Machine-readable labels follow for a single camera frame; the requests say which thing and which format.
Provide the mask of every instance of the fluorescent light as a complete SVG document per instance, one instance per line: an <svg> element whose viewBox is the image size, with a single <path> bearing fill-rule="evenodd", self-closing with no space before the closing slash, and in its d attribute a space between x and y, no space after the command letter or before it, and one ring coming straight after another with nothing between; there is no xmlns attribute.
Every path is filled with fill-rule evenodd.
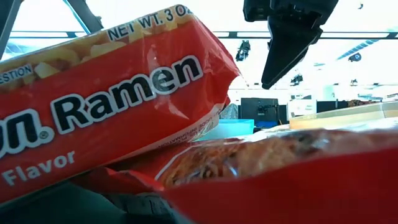
<svg viewBox="0 0 398 224"><path fill-rule="evenodd" d="M77 37L84 37L86 34L86 32L76 32L75 33Z"/></svg>
<svg viewBox="0 0 398 224"><path fill-rule="evenodd" d="M323 38L380 38L387 37L389 35L388 32L378 32L378 33L352 33L352 32L335 32L329 33L324 32L321 37Z"/></svg>
<svg viewBox="0 0 398 224"><path fill-rule="evenodd" d="M10 37L68 37L66 32L11 32Z"/></svg>
<svg viewBox="0 0 398 224"><path fill-rule="evenodd" d="M237 37L271 37L270 32L238 32Z"/></svg>
<svg viewBox="0 0 398 224"><path fill-rule="evenodd" d="M228 37L229 32L213 32L217 37Z"/></svg>

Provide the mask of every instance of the ceiling fixture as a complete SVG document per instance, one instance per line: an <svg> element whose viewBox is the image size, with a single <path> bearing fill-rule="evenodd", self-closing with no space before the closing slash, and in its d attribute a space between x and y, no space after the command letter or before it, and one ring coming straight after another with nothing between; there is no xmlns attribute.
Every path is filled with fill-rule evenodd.
<svg viewBox="0 0 398 224"><path fill-rule="evenodd" d="M297 86L302 81L303 81L303 76L301 74L298 74L294 76L294 78L290 81L290 86Z"/></svg>
<svg viewBox="0 0 398 224"><path fill-rule="evenodd" d="M362 55L360 54L360 53L356 53L356 54L354 54L354 55L351 55L349 58L348 58L348 60L350 61L350 62L358 62L358 61L360 61L362 59Z"/></svg>
<svg viewBox="0 0 398 224"><path fill-rule="evenodd" d="M238 52L236 53L236 61L242 62L249 56L250 51L250 43L248 40L242 40L241 46L238 48Z"/></svg>
<svg viewBox="0 0 398 224"><path fill-rule="evenodd" d="M351 86L357 86L358 85L358 81L356 79L351 80Z"/></svg>

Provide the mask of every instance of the ramen package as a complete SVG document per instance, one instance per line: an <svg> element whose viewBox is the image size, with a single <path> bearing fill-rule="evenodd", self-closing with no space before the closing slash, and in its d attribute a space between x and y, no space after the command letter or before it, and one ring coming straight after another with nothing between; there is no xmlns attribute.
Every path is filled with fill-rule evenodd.
<svg viewBox="0 0 398 224"><path fill-rule="evenodd" d="M197 223L319 223L347 212L347 220L359 221L377 202L393 202L378 190L398 186L390 178L398 170L397 123L378 123L384 129L264 132L185 143L98 168L75 182L122 209L135 204L126 195L157 192ZM346 203L356 207L341 206ZM383 214L395 214L389 211Z"/></svg>
<svg viewBox="0 0 398 224"><path fill-rule="evenodd" d="M0 202L199 138L239 75L182 5L0 64Z"/></svg>

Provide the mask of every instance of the blue container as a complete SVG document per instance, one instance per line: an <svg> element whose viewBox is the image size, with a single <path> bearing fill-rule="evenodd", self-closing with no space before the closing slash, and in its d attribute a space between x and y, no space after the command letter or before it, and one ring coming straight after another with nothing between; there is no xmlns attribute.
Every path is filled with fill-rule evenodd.
<svg viewBox="0 0 398 224"><path fill-rule="evenodd" d="M252 119L221 119L218 125L197 141L224 139L253 134Z"/></svg>
<svg viewBox="0 0 398 224"><path fill-rule="evenodd" d="M275 126L278 126L276 121L258 121L256 123L257 128L273 128Z"/></svg>

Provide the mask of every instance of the maruchan logo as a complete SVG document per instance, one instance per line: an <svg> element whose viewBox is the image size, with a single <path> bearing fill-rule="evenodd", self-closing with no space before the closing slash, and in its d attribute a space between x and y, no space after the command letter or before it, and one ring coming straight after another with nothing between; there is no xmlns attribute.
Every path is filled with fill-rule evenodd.
<svg viewBox="0 0 398 224"><path fill-rule="evenodd" d="M36 110L27 109L0 121L0 158L17 154L26 147L35 148L54 138L50 127L43 127Z"/></svg>
<svg viewBox="0 0 398 224"><path fill-rule="evenodd" d="M171 67L156 68L149 75L136 74L86 98L76 93L62 96L50 102L50 109L58 133L67 134L76 127L85 128L153 100L157 95L172 94L202 76L199 60L189 55ZM47 144L55 136L51 127L42 126L34 109L4 118L0 127L0 158Z"/></svg>

